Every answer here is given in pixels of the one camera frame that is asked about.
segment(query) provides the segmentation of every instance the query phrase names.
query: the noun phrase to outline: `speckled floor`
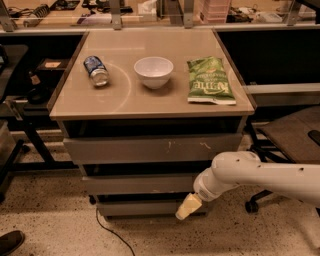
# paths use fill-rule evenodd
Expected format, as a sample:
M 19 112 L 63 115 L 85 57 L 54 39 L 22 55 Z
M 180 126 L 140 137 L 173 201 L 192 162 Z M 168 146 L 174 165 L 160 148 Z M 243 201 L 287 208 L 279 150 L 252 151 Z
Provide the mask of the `speckled floor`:
M 68 158 L 61 145 L 48 144 L 56 158 Z M 247 144 L 245 138 L 240 149 Z M 174 216 L 98 219 L 137 256 L 320 255 L 320 219 L 314 207 L 271 195 L 260 202 L 258 214 L 249 215 L 244 203 L 260 190 L 229 191 L 211 203 L 207 216 L 185 221 Z M 0 235 L 15 229 L 26 235 L 13 255 L 133 255 L 98 224 L 78 170 L 15 175 L 0 205 L 0 223 Z

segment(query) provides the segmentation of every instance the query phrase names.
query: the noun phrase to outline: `chip bag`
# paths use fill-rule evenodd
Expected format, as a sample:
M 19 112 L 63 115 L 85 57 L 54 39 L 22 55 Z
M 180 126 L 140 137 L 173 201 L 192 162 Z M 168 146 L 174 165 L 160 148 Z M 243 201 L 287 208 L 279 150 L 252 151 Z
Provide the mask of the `chip bag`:
M 236 104 L 221 59 L 206 57 L 190 60 L 187 63 L 190 87 L 188 102 Z

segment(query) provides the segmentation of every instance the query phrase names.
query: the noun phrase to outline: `black shoe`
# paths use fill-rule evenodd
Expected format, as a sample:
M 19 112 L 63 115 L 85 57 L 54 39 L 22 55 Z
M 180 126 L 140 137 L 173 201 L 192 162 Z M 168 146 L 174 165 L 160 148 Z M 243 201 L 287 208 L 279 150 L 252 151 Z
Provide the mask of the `black shoe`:
M 6 256 L 16 250 L 24 241 L 24 234 L 12 231 L 0 237 L 0 256 Z

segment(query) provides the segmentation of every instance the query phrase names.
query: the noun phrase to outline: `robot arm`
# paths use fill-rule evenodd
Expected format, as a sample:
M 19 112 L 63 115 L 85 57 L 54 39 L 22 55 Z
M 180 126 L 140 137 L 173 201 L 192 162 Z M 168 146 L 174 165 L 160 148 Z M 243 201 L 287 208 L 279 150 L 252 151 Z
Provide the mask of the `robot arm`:
M 263 163 L 248 151 L 217 155 L 194 181 L 195 194 L 189 194 L 176 217 L 185 219 L 222 193 L 240 185 L 258 185 L 274 193 L 320 207 L 320 165 Z

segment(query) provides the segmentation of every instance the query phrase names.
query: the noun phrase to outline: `bowl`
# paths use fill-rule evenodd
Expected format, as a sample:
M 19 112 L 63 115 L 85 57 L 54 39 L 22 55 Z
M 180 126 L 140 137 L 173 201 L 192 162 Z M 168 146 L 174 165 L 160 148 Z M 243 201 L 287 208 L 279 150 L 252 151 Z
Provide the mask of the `bowl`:
M 168 82 L 173 70 L 170 60 L 162 57 L 147 57 L 134 64 L 140 81 L 150 89 L 158 89 Z

